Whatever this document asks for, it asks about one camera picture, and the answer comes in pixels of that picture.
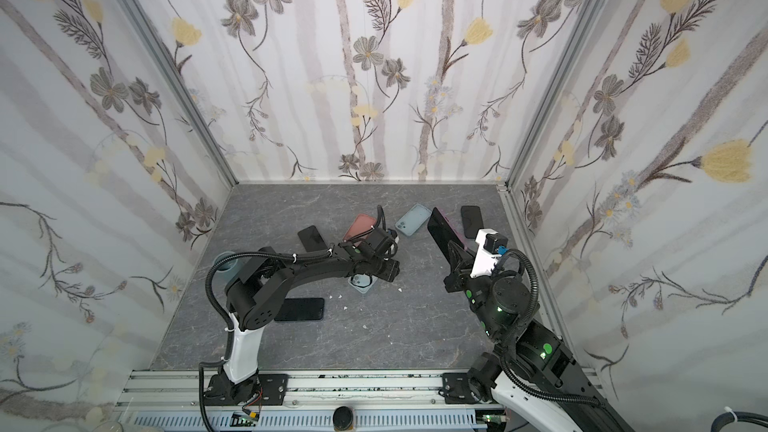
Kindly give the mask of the teal ceramic cup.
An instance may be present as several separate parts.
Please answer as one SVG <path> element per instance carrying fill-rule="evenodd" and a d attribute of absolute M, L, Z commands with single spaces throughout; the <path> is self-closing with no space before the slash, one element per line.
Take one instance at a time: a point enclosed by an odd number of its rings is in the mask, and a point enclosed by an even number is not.
<path fill-rule="evenodd" d="M 218 264 L 214 274 L 213 283 L 219 286 L 226 285 L 233 277 L 237 275 L 240 267 L 238 259 L 228 257 L 234 255 L 233 251 L 224 251 L 215 257 L 214 264 Z"/>

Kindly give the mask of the black round knob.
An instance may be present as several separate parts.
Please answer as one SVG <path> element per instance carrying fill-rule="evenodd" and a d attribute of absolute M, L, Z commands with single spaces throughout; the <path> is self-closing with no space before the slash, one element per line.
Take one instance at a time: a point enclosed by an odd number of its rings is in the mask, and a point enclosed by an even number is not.
<path fill-rule="evenodd" d="M 340 406 L 336 408 L 332 415 L 333 430 L 336 432 L 346 432 L 354 429 L 355 416 L 352 408 Z"/>

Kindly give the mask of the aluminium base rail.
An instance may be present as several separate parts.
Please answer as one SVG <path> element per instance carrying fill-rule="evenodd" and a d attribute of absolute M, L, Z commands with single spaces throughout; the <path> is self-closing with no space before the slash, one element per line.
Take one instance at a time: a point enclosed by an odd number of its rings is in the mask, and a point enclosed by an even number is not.
<path fill-rule="evenodd" d="M 336 408 L 353 409 L 352 431 L 576 431 L 561 410 L 533 398 L 512 408 L 491 400 L 446 404 L 441 376 L 455 370 L 278 371 L 288 374 L 281 406 L 199 409 L 194 371 L 135 371 L 111 415 L 126 431 L 331 431 Z"/>

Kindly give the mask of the light blue case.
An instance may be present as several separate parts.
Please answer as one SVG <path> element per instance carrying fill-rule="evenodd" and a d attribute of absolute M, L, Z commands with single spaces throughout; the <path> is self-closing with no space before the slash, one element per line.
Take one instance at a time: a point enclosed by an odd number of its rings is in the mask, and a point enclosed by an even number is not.
<path fill-rule="evenodd" d="M 432 211 L 426 206 L 415 204 L 396 221 L 396 230 L 411 237 L 429 220 L 431 214 Z"/>
<path fill-rule="evenodd" d="M 360 292 L 366 294 L 376 283 L 377 278 L 369 275 L 358 274 L 349 279 L 350 286 Z"/>

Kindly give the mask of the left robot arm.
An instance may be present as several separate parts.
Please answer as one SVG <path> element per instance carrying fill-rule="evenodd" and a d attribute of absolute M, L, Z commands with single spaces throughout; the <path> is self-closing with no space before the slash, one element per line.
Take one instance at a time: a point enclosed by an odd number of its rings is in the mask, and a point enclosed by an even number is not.
<path fill-rule="evenodd" d="M 356 275 L 393 282 L 400 271 L 395 259 L 397 233 L 372 227 L 349 241 L 323 251 L 278 253 L 270 247 L 230 254 L 214 263 L 205 280 L 209 303 L 225 322 L 227 343 L 222 359 L 198 366 L 202 406 L 267 403 L 259 378 L 259 351 L 264 328 L 273 322 L 289 293 L 300 286 Z M 218 268 L 244 259 L 245 265 L 224 288 L 225 303 L 213 291 Z"/>

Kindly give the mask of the pink phone case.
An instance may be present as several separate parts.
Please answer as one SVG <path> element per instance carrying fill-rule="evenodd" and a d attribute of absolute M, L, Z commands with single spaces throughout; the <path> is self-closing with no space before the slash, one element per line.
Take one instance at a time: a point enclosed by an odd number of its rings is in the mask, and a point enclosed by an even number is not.
<path fill-rule="evenodd" d="M 376 218 L 367 214 L 359 214 L 345 233 L 343 240 L 350 241 L 353 237 L 358 236 L 359 234 L 368 233 L 376 223 Z"/>

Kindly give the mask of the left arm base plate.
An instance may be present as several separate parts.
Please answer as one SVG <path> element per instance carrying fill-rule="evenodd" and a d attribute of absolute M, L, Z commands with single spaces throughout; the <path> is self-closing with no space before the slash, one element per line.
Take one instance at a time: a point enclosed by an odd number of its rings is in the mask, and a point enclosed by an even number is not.
<path fill-rule="evenodd" d="M 206 406 L 281 406 L 287 391 L 288 374 L 256 374 L 235 384 L 224 372 L 213 375 L 203 389 Z"/>

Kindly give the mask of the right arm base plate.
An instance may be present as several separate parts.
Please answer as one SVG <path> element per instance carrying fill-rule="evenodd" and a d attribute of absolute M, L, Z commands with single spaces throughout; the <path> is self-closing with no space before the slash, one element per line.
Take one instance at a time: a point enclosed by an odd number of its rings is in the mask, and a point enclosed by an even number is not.
<path fill-rule="evenodd" d="M 477 404 L 481 401 L 477 380 L 467 372 L 446 372 L 438 394 L 446 404 Z"/>

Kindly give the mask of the black phone case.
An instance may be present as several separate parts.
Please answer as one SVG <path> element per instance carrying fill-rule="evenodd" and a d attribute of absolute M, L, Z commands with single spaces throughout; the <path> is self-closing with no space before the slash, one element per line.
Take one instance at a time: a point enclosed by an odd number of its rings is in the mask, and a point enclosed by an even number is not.
<path fill-rule="evenodd" d="M 482 211 L 476 205 L 464 205 L 460 208 L 464 236 L 474 240 L 478 232 L 484 228 Z"/>

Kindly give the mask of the black phone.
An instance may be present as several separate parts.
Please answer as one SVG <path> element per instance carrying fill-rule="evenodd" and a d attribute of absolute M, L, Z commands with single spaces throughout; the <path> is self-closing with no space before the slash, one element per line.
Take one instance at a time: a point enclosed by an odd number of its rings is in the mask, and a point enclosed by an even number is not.
<path fill-rule="evenodd" d="M 450 264 L 469 258 L 463 240 L 437 208 L 433 208 L 427 223 L 427 229 L 439 250 Z"/>
<path fill-rule="evenodd" d="M 300 230 L 297 235 L 306 252 L 319 252 L 328 249 L 326 241 L 315 225 Z"/>

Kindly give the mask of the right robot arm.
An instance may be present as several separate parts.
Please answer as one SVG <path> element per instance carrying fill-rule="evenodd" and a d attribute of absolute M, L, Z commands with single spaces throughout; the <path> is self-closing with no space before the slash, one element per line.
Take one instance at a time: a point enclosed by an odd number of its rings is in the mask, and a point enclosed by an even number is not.
<path fill-rule="evenodd" d="M 448 401 L 533 398 L 563 411 L 581 431 L 630 431 L 632 427 L 587 377 L 573 352 L 535 319 L 539 280 L 528 257 L 510 249 L 491 260 L 489 273 L 473 277 L 475 258 L 454 251 L 444 280 L 449 292 L 463 292 L 470 310 L 493 342 L 493 351 L 476 360 L 458 385 L 445 383 Z"/>

